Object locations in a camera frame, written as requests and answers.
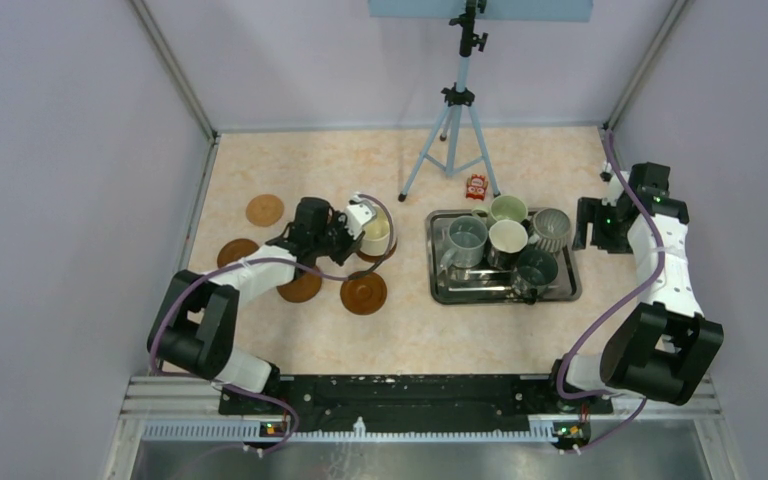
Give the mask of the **grey ribbed mug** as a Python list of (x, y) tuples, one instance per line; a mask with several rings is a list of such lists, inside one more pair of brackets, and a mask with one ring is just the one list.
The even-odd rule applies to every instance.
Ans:
[(551, 254), (560, 252), (571, 237), (572, 221), (562, 210), (544, 208), (530, 220), (529, 245)]

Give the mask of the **steel tray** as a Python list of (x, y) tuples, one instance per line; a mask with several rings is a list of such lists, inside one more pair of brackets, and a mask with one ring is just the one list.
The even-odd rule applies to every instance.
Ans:
[[(471, 268), (442, 268), (440, 259), (447, 250), (446, 231), (453, 221), (470, 213), (467, 209), (431, 212), (425, 219), (426, 252), (430, 292), (443, 305), (523, 303), (511, 286), (511, 273), (491, 267), (486, 260)], [(556, 279), (541, 295), (541, 302), (571, 302), (583, 293), (577, 263), (566, 244), (554, 254), (559, 267)]]

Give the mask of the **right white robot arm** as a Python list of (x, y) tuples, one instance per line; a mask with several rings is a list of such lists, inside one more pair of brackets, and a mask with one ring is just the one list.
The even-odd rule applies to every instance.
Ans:
[(689, 276), (689, 212), (669, 193), (669, 167), (639, 163), (613, 177), (602, 199), (577, 205), (575, 250), (593, 245), (631, 254), (635, 308), (601, 354), (564, 355), (546, 385), (549, 404), (572, 412), (586, 397), (631, 393), (686, 404), (723, 344), (719, 323), (705, 318)]

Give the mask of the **light green mug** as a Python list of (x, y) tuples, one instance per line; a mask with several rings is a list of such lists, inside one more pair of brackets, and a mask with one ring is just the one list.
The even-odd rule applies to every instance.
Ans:
[(483, 220), (490, 228), (501, 220), (521, 223), (529, 217), (529, 208), (520, 198), (512, 195), (495, 197), (487, 205), (478, 205), (471, 210), (471, 215)]

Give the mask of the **blue-grey mug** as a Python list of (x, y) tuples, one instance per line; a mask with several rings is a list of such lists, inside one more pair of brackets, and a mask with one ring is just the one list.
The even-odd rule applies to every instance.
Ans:
[(457, 217), (443, 234), (444, 250), (438, 261), (441, 269), (467, 269), (482, 261), (488, 240), (488, 228), (483, 219), (471, 215)]

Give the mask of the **cream mug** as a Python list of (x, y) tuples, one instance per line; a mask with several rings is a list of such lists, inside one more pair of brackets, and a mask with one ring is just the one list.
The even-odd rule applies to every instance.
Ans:
[(388, 251), (391, 237), (390, 225), (384, 214), (378, 215), (364, 226), (360, 251), (368, 255), (382, 255)]

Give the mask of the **white faceted mug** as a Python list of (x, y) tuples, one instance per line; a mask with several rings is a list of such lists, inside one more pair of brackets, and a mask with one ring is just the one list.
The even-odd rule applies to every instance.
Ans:
[(529, 236), (526, 228), (513, 220), (499, 220), (488, 231), (487, 261), (497, 269), (509, 269), (526, 248)]

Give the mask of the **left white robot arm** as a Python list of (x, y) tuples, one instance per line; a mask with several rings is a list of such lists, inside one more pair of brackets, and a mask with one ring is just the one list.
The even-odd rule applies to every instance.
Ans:
[(171, 364), (183, 375), (242, 390), (243, 401), (257, 413), (274, 410), (281, 397), (280, 370), (235, 346), (238, 311), (305, 273), (316, 275), (321, 257), (344, 264), (377, 215), (371, 196), (361, 193), (342, 210), (304, 197), (292, 221), (254, 253), (207, 273), (177, 272), (148, 334), (152, 370)]

